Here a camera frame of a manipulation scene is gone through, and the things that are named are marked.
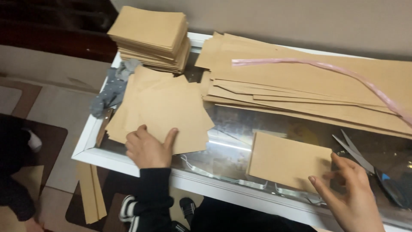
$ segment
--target wall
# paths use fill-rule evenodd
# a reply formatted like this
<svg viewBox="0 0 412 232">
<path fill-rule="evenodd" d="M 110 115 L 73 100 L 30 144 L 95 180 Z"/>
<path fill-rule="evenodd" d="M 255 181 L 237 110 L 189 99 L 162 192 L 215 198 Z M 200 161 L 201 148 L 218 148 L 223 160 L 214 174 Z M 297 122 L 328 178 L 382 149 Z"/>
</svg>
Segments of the wall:
<svg viewBox="0 0 412 232">
<path fill-rule="evenodd" d="M 191 32 L 382 59 L 412 60 L 410 0 L 111 0 L 184 12 Z"/>
</svg>

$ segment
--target table top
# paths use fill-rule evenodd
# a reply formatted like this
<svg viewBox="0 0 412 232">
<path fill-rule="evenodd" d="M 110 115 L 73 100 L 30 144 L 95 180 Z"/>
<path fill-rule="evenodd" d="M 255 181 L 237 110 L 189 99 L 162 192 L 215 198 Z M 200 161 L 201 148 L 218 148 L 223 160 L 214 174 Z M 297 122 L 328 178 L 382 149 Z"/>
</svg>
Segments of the table top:
<svg viewBox="0 0 412 232">
<path fill-rule="evenodd" d="M 204 69 L 194 67 L 194 62 L 198 55 L 197 53 L 191 53 L 189 56 L 184 72 L 189 82 L 200 82 L 201 80 Z M 411 140 L 279 114 L 216 106 L 207 103 L 205 108 L 215 123 L 215 127 L 208 131 L 209 142 L 207 143 L 207 150 L 185 155 L 190 164 L 206 170 L 215 176 L 222 177 L 222 181 L 249 180 L 263 185 L 267 183 L 266 188 L 262 191 L 271 194 L 278 193 L 276 187 L 295 190 L 246 175 L 253 133 L 262 131 L 291 140 L 329 147 L 341 156 L 351 158 L 332 137 L 332 134 L 334 134 L 343 140 L 344 138 L 340 131 L 343 129 L 362 155 L 372 165 L 382 170 L 392 179 L 402 179 L 403 182 L 412 184 Z M 124 144 L 109 140 L 107 135 L 104 136 L 100 148 L 123 155 L 126 152 Z M 173 157 L 172 167 L 192 172 L 181 157 L 182 155 Z M 388 200 L 375 178 L 371 178 L 370 183 L 384 222 L 412 228 L 411 210 L 400 209 Z M 344 191 L 343 188 L 333 181 L 331 182 L 331 188 L 338 192 Z M 283 196 L 305 203 L 308 202 L 303 197 Z M 327 208 L 324 204 L 319 205 L 319 207 Z"/>
</svg>

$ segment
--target person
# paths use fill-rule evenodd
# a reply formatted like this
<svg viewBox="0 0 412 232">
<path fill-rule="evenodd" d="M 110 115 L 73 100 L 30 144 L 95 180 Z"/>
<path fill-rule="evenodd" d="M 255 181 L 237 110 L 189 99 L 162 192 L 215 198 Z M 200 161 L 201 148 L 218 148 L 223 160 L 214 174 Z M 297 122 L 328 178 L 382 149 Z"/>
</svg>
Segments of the person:
<svg viewBox="0 0 412 232">
<path fill-rule="evenodd" d="M 36 208 L 28 190 L 11 175 L 32 159 L 33 151 L 40 147 L 40 139 L 22 129 L 21 119 L 0 116 L 0 206 L 10 207 L 28 232 L 44 230 L 34 219 Z"/>
<path fill-rule="evenodd" d="M 130 232 L 138 231 L 186 231 L 180 226 L 172 227 L 169 207 L 173 199 L 169 196 L 172 148 L 177 128 L 170 130 L 161 144 L 147 132 L 145 125 L 127 135 L 127 156 L 140 168 L 139 191 L 127 196 L 119 214 L 120 220 L 130 223 Z M 338 171 L 323 175 L 325 179 L 341 178 L 346 186 L 343 198 L 336 197 L 319 177 L 309 176 L 336 221 L 345 232 L 384 232 L 378 208 L 365 170 L 355 162 L 331 154 Z M 202 204 L 182 208 L 190 218 L 191 231 L 315 231 L 312 227 L 227 202 L 205 197 Z"/>
</svg>

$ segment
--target scissors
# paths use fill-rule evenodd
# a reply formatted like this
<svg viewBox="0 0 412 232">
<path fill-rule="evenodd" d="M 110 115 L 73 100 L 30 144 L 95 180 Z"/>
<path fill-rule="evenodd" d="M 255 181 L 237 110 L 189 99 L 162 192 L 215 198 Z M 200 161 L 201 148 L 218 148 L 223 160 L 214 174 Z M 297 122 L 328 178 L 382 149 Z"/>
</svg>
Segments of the scissors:
<svg viewBox="0 0 412 232">
<path fill-rule="evenodd" d="M 410 202 L 403 193 L 402 187 L 396 181 L 392 180 L 388 175 L 376 169 L 376 167 L 370 164 L 358 151 L 358 149 L 355 147 L 346 133 L 343 130 L 341 131 L 348 144 L 346 145 L 335 135 L 332 135 L 336 139 L 336 141 L 338 141 L 338 143 L 340 143 L 342 147 L 345 148 L 349 152 L 349 154 L 351 154 L 355 158 L 356 161 L 358 161 L 358 163 L 366 170 L 369 175 L 376 175 L 381 188 L 398 206 L 402 208 L 409 208 Z"/>
</svg>

